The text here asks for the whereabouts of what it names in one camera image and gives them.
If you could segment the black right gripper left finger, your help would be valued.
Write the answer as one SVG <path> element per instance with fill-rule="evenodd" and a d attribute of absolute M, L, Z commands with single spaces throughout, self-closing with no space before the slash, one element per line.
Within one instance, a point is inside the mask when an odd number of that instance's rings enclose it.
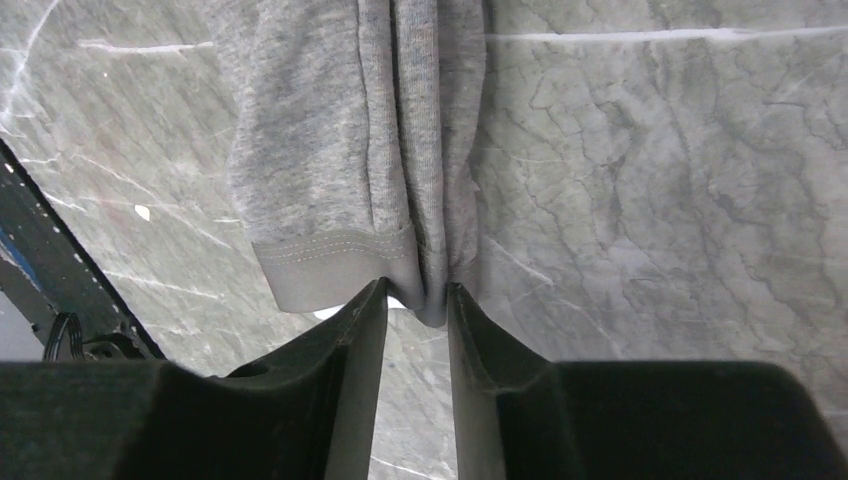
<path fill-rule="evenodd" d="M 5 362 L 5 479 L 364 479 L 387 283 L 225 377 L 161 360 Z"/>

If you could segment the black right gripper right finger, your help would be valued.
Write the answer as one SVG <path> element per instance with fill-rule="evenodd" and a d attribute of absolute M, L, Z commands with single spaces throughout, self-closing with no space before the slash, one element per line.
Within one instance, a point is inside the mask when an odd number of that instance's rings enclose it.
<path fill-rule="evenodd" d="M 462 479 L 843 479 L 847 459 L 786 370 L 738 361 L 549 361 L 453 284 Z"/>

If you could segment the grey boxer briefs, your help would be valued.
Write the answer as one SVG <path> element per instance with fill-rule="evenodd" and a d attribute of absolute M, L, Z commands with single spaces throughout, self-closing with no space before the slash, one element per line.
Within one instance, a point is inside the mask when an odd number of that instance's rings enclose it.
<path fill-rule="evenodd" d="M 201 1 L 236 107 L 233 203 L 280 310 L 371 281 L 425 325 L 475 283 L 479 1 Z"/>

